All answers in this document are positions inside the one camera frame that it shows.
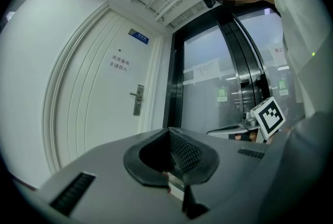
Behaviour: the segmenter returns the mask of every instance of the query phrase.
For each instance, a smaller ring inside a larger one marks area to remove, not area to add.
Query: black door frame
[[[224,38],[226,39],[229,50],[232,50],[230,51],[230,54],[234,63],[233,65],[235,68],[235,72],[237,71],[235,57],[233,56],[233,52],[235,51],[235,44],[230,44],[230,40],[227,40],[226,38],[226,33],[232,32],[233,35],[230,38],[234,37],[236,39],[238,47],[240,48],[243,58],[245,60],[252,60],[254,57],[254,55],[251,56],[251,53],[248,52],[249,49],[252,49],[252,51],[256,53],[259,59],[258,66],[262,71],[260,78],[258,78],[258,72],[255,72],[255,75],[252,75],[252,73],[250,73],[250,82],[247,83],[242,82],[242,79],[239,79],[238,75],[236,75],[236,79],[240,80],[239,85],[241,85],[242,87],[249,85],[249,89],[253,90],[254,106],[261,102],[262,99],[272,95],[269,76],[260,52],[258,51],[258,48],[250,34],[247,32],[247,30],[237,18],[237,16],[245,15],[266,8],[272,9],[280,16],[279,12],[276,10],[273,4],[264,1],[242,5],[233,9],[232,11],[229,11],[222,6],[219,6],[199,16],[195,20],[181,27],[173,34],[170,53],[168,84],[166,88],[167,91],[164,106],[163,128],[180,127],[182,122],[184,42],[216,25],[220,27],[220,30],[223,33]],[[248,38],[248,41],[246,40],[239,27],[243,29],[246,37]],[[255,86],[259,87],[259,89],[256,90],[260,90],[260,92],[255,90]]]

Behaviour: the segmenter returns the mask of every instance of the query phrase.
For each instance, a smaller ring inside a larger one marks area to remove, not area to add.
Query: metal handle
[[[138,94],[134,94],[134,93],[130,93],[131,96],[135,96],[137,99],[141,99],[142,100],[142,95],[138,95]]]

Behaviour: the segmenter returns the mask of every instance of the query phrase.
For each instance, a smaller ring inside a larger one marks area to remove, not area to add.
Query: person
[[[305,117],[333,109],[333,29],[321,0],[216,0],[225,7],[267,1],[275,5],[283,26],[286,59],[294,74],[297,102],[304,103]],[[317,86],[327,86],[317,90]]]

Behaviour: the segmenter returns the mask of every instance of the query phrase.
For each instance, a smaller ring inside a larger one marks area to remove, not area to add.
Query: door lock
[[[140,115],[141,104],[142,104],[142,99],[143,99],[143,95],[144,95],[144,88],[145,87],[143,85],[137,85],[136,94],[130,93],[131,96],[135,97],[134,110],[133,110],[134,116]]]

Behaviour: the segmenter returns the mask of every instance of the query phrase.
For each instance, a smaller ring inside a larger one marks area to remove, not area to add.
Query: black vent
[[[51,203],[51,207],[68,216],[96,177],[80,173]]]
[[[253,151],[253,150],[245,149],[245,148],[239,149],[238,153],[243,154],[243,155],[248,155],[251,157],[256,157],[258,159],[262,159],[265,155],[265,153],[263,153],[263,152]]]

